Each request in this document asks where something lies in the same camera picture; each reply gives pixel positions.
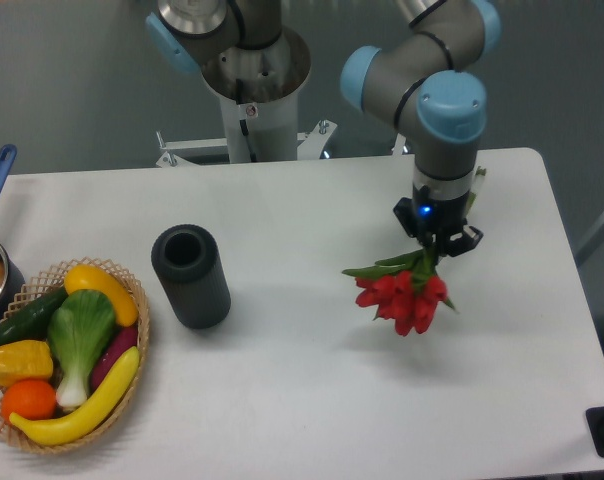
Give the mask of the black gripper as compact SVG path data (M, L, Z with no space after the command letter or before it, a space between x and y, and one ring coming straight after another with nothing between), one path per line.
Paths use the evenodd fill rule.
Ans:
M436 240L439 256L460 256L474 250L483 232L464 224L471 190L471 172L455 179L439 179L415 171L413 198L402 197L393 213L405 233L422 247Z

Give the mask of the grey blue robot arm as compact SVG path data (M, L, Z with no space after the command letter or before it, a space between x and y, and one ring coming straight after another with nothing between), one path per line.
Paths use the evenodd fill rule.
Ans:
M467 204L486 91L468 67L501 35L486 1L402 1L410 37L385 52L364 46L340 75L343 98L392 127L414 152L412 194L395 206L405 232L440 256L474 249ZM160 1L146 28L161 54L199 72L218 97L234 163L295 160L298 95L311 67L305 41L277 1Z

